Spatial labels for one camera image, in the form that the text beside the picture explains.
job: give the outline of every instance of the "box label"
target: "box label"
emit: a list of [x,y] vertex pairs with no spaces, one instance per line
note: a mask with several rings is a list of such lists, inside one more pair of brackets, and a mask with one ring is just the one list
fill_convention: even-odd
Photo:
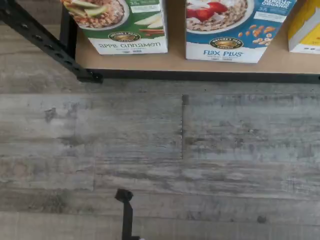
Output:
[[166,53],[163,0],[64,0],[100,54]]
[[187,59],[257,63],[296,0],[187,0]]

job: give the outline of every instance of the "cereal box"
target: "cereal box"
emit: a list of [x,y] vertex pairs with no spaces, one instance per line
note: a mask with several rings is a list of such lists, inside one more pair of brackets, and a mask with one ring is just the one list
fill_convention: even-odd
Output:
[[186,58],[257,63],[296,0],[187,0]]
[[102,55],[168,52],[165,0],[62,0]]
[[320,0],[307,0],[288,32],[289,51],[320,54]]

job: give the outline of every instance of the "floor plank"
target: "floor plank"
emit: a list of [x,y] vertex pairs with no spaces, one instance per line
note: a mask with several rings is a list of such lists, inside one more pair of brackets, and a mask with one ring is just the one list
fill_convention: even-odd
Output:
[[192,161],[318,163],[319,95],[190,95],[184,152]]
[[145,193],[179,193],[251,198],[315,199],[318,163],[104,159],[95,161],[95,189],[128,188]]
[[[0,211],[122,216],[123,206],[114,198],[115,193],[113,189],[100,193],[2,187]],[[135,217],[320,226],[320,202],[317,199],[133,193],[131,205]]]
[[[3,240],[120,240],[120,217],[0,213]],[[153,240],[318,240],[319,227],[236,222],[133,219],[132,233]]]
[[1,95],[0,103],[2,157],[181,157],[180,96]]
[[94,188],[94,159],[78,157],[0,157],[1,188]]
[[62,4],[59,0],[17,0],[42,25],[60,25]]
[[175,95],[88,95],[77,108],[75,138],[86,157],[181,158],[182,100]]

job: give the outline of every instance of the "wood floor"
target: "wood floor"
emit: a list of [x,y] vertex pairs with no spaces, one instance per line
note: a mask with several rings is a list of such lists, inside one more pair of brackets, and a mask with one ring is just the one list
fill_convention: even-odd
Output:
[[146,240],[320,239],[319,85],[83,84],[0,29],[1,240],[120,240],[117,188]]

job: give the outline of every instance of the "black metal frame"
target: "black metal frame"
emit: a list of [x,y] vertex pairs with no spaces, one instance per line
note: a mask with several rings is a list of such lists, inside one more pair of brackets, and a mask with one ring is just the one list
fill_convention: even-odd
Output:
[[123,203],[122,240],[139,240],[139,236],[132,236],[132,222],[134,211],[130,201],[134,195],[125,189],[118,189],[115,199]]
[[215,82],[320,83],[320,75],[318,74],[85,69],[77,64],[75,60],[78,26],[64,7],[62,8],[59,40],[17,4],[15,0],[0,0],[0,20],[3,20],[43,52],[74,73],[81,82],[102,83],[103,78],[116,78]]

